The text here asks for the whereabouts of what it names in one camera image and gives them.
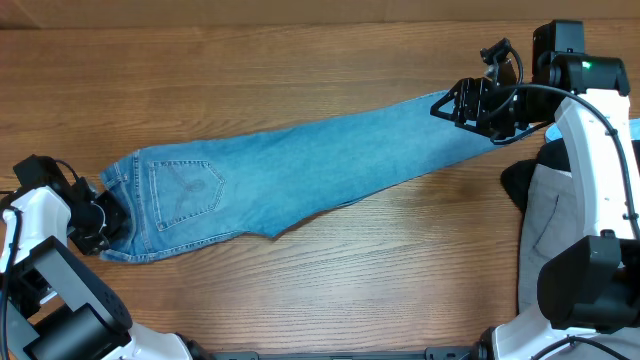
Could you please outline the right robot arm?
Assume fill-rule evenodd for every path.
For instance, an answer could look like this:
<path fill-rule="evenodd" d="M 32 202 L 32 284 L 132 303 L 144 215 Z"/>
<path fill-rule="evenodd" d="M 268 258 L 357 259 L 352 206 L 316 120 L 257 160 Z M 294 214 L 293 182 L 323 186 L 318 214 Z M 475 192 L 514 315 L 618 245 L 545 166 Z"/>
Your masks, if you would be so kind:
<path fill-rule="evenodd" d="M 457 127 L 507 145 L 555 124 L 565 144 L 577 204 L 576 243 L 546 263 L 537 302 L 486 330 L 471 359 L 542 359 L 639 324 L 639 169 L 622 60 L 585 50 L 579 21 L 534 31 L 532 79 L 508 40 L 480 52 L 487 71 L 459 80 L 431 107 Z"/>

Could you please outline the light blue denim jeans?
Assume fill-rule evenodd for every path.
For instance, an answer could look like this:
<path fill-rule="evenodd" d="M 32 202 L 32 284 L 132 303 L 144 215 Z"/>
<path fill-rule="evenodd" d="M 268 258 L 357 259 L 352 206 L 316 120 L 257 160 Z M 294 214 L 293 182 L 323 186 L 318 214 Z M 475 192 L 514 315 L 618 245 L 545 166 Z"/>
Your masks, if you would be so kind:
<path fill-rule="evenodd" d="M 150 263 L 243 234 L 273 238 L 492 150 L 488 139 L 433 116 L 438 99 L 431 93 L 276 131 L 136 150 L 101 175 L 129 215 L 101 258 Z"/>

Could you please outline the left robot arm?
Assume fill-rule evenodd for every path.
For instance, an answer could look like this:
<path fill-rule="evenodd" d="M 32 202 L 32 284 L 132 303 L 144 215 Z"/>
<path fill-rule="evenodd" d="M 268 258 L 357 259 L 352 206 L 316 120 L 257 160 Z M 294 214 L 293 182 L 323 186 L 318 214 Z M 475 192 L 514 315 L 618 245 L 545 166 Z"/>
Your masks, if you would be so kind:
<path fill-rule="evenodd" d="M 83 177 L 67 180 L 63 161 L 31 155 L 13 168 L 1 216 L 1 356 L 4 359 L 208 359 L 177 333 L 133 321 L 119 296 L 70 250 L 107 249 L 129 217 L 112 193 Z"/>

